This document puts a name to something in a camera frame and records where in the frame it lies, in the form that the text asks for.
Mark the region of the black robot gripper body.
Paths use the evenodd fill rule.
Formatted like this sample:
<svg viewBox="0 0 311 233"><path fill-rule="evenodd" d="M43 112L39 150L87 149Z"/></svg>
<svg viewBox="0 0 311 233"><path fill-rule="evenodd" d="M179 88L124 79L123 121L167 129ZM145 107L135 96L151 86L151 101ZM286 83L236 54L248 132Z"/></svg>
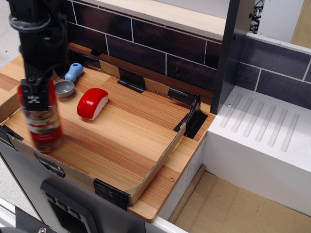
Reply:
<svg viewBox="0 0 311 233"><path fill-rule="evenodd" d="M68 34L65 14L45 13L37 22L10 15L9 22L18 31L25 79L28 82L39 82L51 73L51 69L67 63Z"/></svg>

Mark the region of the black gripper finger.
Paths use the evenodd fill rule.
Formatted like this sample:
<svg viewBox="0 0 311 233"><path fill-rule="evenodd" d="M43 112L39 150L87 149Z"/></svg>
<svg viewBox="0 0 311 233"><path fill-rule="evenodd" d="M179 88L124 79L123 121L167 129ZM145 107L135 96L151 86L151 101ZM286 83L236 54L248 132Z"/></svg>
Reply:
<svg viewBox="0 0 311 233"><path fill-rule="evenodd" d="M47 111L50 98L50 80L22 79L20 83L20 105L27 111Z"/></svg>

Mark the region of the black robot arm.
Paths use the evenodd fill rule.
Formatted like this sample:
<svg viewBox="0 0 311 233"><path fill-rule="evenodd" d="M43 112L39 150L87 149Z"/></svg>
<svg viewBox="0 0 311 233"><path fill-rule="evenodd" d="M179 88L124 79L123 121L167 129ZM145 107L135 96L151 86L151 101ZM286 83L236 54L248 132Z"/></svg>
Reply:
<svg viewBox="0 0 311 233"><path fill-rule="evenodd" d="M25 78L21 103L28 111L47 111L54 104L53 68L68 59L67 16L62 0L9 1L11 27L18 31Z"/></svg>

